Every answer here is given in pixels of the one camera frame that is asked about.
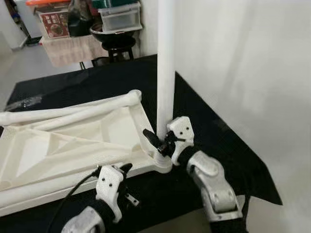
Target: floor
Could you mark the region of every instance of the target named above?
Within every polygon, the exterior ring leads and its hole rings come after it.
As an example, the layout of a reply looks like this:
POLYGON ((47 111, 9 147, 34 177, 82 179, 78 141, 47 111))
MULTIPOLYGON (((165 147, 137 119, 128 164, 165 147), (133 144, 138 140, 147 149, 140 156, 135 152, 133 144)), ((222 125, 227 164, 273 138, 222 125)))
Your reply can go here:
MULTIPOLYGON (((91 62, 85 65, 86 68, 92 67, 91 62)), ((42 46, 24 47, 0 55, 0 111, 5 108, 16 83, 79 69, 78 63, 53 67, 42 46)))

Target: white wall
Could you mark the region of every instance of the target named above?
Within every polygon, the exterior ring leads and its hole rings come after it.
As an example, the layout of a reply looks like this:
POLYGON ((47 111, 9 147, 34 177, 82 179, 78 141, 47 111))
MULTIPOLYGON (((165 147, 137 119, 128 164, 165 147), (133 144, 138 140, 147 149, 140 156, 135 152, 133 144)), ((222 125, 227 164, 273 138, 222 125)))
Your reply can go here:
POLYGON ((0 22, 0 32, 3 33, 10 48, 18 48, 26 38, 26 35, 14 23, 3 0, 0 1, 0 22))
MULTIPOLYGON (((249 231, 309 232, 311 2, 176 2, 176 70, 266 163, 284 202, 253 198, 249 231)), ((148 55, 156 1, 142 3, 152 18, 141 38, 148 55)))

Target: stool seat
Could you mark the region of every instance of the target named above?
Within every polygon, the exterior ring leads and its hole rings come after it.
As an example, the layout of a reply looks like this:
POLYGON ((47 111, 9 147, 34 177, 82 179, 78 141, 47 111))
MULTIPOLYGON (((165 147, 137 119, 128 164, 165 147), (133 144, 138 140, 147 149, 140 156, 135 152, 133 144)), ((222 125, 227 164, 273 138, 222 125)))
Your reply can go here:
POLYGON ((109 40, 102 43, 102 48, 108 51, 109 62, 114 62, 114 53, 121 55, 122 52, 128 52, 131 60, 134 59, 132 47, 136 44, 136 40, 129 36, 124 35, 115 40, 109 40))

